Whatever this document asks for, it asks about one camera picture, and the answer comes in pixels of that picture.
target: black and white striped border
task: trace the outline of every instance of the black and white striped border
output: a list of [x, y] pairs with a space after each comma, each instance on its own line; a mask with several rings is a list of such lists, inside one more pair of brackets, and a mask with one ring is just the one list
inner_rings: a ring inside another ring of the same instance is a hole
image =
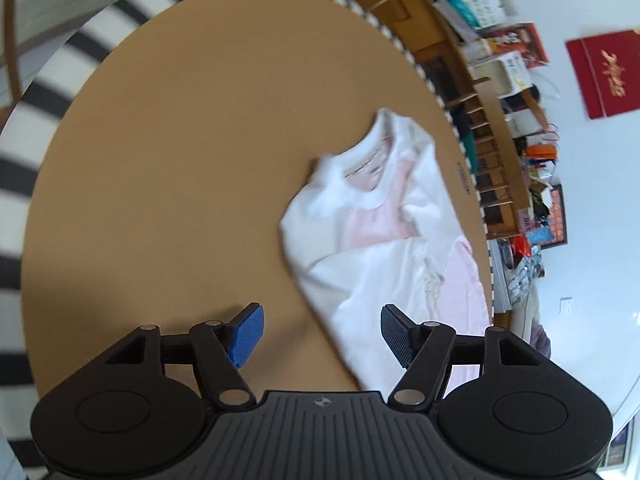
[[[26, 358], [20, 314], [20, 261], [27, 214], [38, 170], [60, 121], [78, 95], [82, 85], [101, 62], [129, 34], [169, 7], [183, 0], [120, 0], [105, 8], [80, 28], [35, 77], [0, 136], [0, 406], [17, 406], [0, 412], [0, 427], [14, 444], [25, 468], [33, 466], [34, 447], [30, 441], [29, 420], [37, 397]], [[380, 31], [405, 56], [418, 75], [435, 93], [433, 83], [416, 65], [388, 27], [352, 0], [333, 0], [350, 9]], [[460, 134], [436, 95], [451, 123], [460, 149], [465, 155], [474, 186], [476, 178]], [[480, 194], [476, 191], [478, 202]]]

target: ribbed gray plate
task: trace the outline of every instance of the ribbed gray plate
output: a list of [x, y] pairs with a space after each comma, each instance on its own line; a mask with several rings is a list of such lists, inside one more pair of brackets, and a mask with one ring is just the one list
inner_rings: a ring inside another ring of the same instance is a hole
[[[66, 477], [56, 474], [54, 478]], [[146, 478], [490, 480], [505, 477], [467, 462], [447, 447], [427, 417], [395, 412], [377, 392], [270, 392], [266, 402], [256, 410], [222, 415], [207, 439], [190, 456]]]

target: red poster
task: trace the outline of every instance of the red poster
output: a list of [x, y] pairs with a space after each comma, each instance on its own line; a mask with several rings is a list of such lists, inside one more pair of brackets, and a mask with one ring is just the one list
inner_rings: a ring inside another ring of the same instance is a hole
[[640, 108], [640, 30], [626, 30], [566, 44], [589, 117]]

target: blue gripper pad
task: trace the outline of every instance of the blue gripper pad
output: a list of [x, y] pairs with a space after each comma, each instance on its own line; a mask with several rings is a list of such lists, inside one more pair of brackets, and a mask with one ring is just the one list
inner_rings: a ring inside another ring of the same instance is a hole
[[382, 307], [380, 330], [386, 344], [398, 359], [402, 368], [408, 368], [418, 351], [414, 349], [411, 331], [417, 328], [398, 307], [392, 304]]
[[246, 307], [230, 323], [234, 329], [227, 354], [236, 368], [241, 368], [254, 351], [264, 332], [264, 310], [257, 303]]

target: white and pink shirt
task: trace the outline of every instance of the white and pink shirt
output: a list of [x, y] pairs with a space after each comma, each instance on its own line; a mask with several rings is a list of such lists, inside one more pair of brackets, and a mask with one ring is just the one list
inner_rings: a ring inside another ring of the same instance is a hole
[[[380, 332], [385, 304], [460, 334], [489, 325], [434, 141], [410, 118], [382, 109], [356, 146], [323, 156], [280, 228], [298, 286], [363, 389], [386, 397], [404, 373]], [[477, 376], [455, 366], [447, 391]]]

